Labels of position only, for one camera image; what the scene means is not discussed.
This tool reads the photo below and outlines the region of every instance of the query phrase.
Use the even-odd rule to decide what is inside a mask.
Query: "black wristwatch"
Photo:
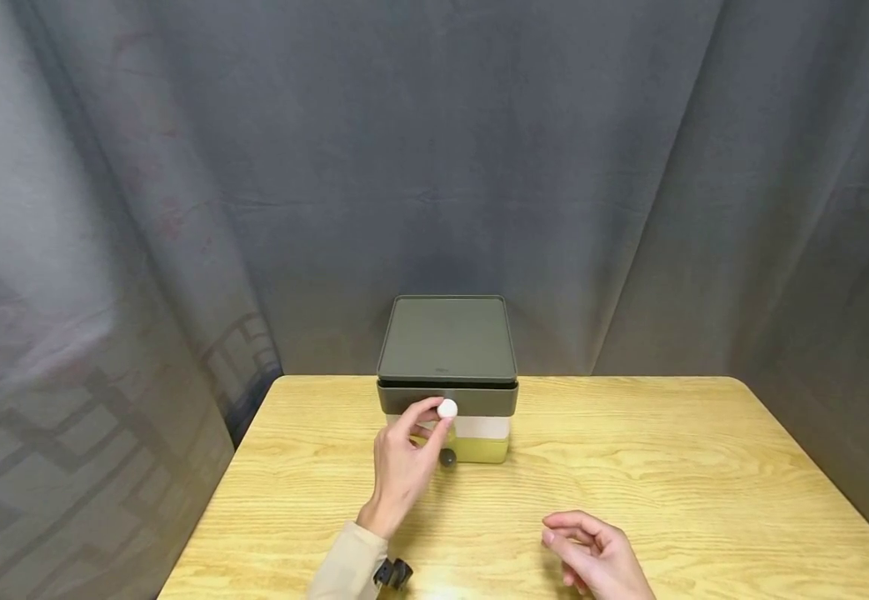
[[[407,585],[407,580],[413,574],[414,570],[401,558],[391,562],[390,558],[385,557],[382,565],[376,570],[373,581],[376,586],[388,586],[400,590]]]

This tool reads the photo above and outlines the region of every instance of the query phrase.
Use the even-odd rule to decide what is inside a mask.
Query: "small dark ball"
[[[453,467],[454,463],[457,462],[457,454],[455,454],[454,450],[451,450],[450,448],[444,448],[441,450],[439,460],[445,467]]]

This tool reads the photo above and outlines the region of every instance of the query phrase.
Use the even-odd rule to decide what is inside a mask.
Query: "gray curtain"
[[[0,0],[0,598],[156,594],[419,292],[741,378],[869,519],[869,1]]]

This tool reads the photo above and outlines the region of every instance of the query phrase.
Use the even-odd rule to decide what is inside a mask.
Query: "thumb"
[[[544,529],[541,534],[541,541],[554,554],[561,557],[561,560],[574,569],[574,572],[581,576],[581,579],[587,580],[588,574],[591,573],[593,562],[597,559],[591,556],[590,552],[585,552],[581,546],[569,541],[564,536],[556,535],[550,529]]]
[[[427,443],[424,443],[423,450],[426,453],[437,454],[444,448],[444,443],[447,441],[447,432],[451,431],[451,424],[454,423],[454,418],[442,418],[441,421],[434,425],[432,436],[427,438]]]

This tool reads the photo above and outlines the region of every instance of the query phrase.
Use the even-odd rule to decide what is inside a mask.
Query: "wrist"
[[[367,504],[361,507],[355,523],[373,535],[390,542],[403,519],[404,514],[397,507],[385,503],[380,498],[371,497]]]

